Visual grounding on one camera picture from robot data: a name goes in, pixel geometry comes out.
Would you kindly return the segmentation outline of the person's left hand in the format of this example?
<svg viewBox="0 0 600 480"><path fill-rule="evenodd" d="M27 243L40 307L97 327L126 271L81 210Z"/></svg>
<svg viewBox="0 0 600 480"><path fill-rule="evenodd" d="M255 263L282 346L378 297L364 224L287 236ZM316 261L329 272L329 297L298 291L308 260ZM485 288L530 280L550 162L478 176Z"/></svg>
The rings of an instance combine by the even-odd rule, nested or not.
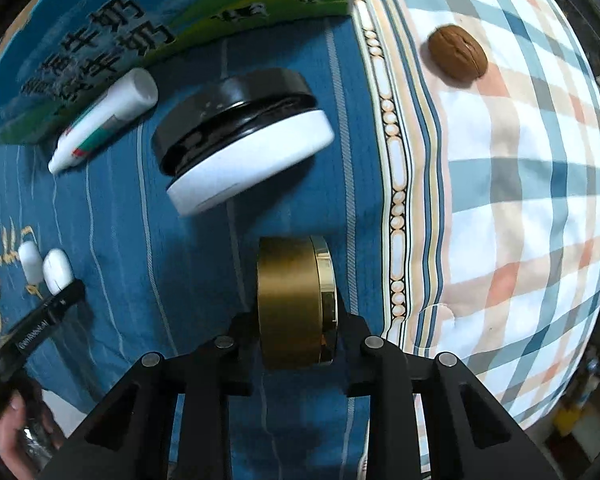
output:
<svg viewBox="0 0 600 480"><path fill-rule="evenodd" d="M54 448L58 450L66 437L56 422L48 405L41 401L42 424L50 436ZM38 475L38 468L21 445L20 436L27 422L27 407L21 394L15 391L0 415L0 457L5 466L19 480L32 480Z"/></svg>

